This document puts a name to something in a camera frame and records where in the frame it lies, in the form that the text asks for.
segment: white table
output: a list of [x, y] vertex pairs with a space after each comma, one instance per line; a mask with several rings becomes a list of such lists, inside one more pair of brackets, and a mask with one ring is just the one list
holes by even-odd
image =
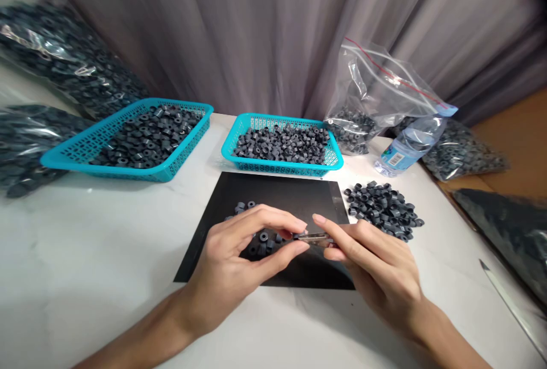
[[[0, 367], [75, 364], [135, 323], [168, 293], [221, 171], [233, 116], [211, 128], [169, 183], [68, 174], [0, 207]], [[536, 307], [425, 171], [387, 179], [371, 154], [344, 157], [324, 179], [340, 189], [390, 182], [426, 224], [410, 247], [423, 290], [494, 368], [544, 367], [480, 268], [497, 274], [547, 339]], [[261, 287], [212, 334], [162, 367], [418, 367], [355, 291]]]

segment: plastic bag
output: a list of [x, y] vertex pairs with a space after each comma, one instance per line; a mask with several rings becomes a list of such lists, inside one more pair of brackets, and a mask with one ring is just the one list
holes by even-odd
[[[404, 119], [393, 129], [399, 134], [415, 119]], [[429, 171], [441, 181], [464, 175], [498, 173], [510, 168], [508, 160], [479, 140], [473, 132], [456, 120], [448, 119], [444, 133], [435, 146], [422, 157]]]
[[436, 113], [442, 102], [409, 63], [374, 44], [346, 38], [338, 54], [333, 103], [324, 122], [343, 154], [368, 153], [368, 142], [406, 116]]
[[547, 306], [547, 210], [523, 197], [462, 189], [454, 199]]
[[0, 7], [0, 50], [49, 79], [82, 115], [95, 120], [149, 97], [139, 79], [64, 4], [29, 0]]
[[90, 120], [44, 105], [0, 108], [0, 188], [6, 196], [27, 195], [66, 174], [43, 167], [40, 157], [91, 125]]

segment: plastic water bottle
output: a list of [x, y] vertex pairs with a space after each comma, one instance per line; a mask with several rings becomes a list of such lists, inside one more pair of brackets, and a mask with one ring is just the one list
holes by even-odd
[[374, 168], [386, 177], [403, 173], [439, 141], [446, 127], [446, 117], [457, 111], [457, 107], [443, 103], [437, 106], [437, 114], [411, 123], [376, 160]]

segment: person's left hand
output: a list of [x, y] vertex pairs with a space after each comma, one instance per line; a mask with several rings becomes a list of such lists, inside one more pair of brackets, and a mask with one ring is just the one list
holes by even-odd
[[292, 239], [291, 233], [302, 233], [306, 226], [289, 212], [263, 204], [213, 226], [190, 281], [177, 294], [185, 330], [196, 338], [214, 330], [247, 295], [309, 248], [293, 241], [260, 261], [240, 258], [255, 232], [272, 228]]

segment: knife blade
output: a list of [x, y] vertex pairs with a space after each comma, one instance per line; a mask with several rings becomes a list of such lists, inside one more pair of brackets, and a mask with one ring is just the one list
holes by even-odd
[[514, 316], [514, 318], [517, 320], [517, 322], [519, 323], [520, 327], [522, 328], [522, 330], [524, 331], [528, 339], [530, 339], [532, 345], [534, 346], [534, 348], [536, 348], [541, 358], [545, 361], [545, 363], [547, 363], [547, 357], [546, 357], [547, 354], [543, 350], [541, 343], [536, 339], [536, 336], [528, 327], [526, 320], [521, 316], [519, 307], [513, 302], [513, 299], [511, 299], [511, 297], [509, 296], [505, 288], [503, 288], [501, 282], [496, 278], [496, 276], [490, 270], [490, 268], [488, 268], [481, 259], [479, 259], [479, 261], [480, 261], [481, 267], [483, 267], [484, 273], [486, 274], [486, 276], [488, 277], [488, 279], [490, 280], [490, 282], [496, 289], [497, 293], [499, 294], [503, 302], [505, 302], [505, 305], [507, 306], [511, 314]]

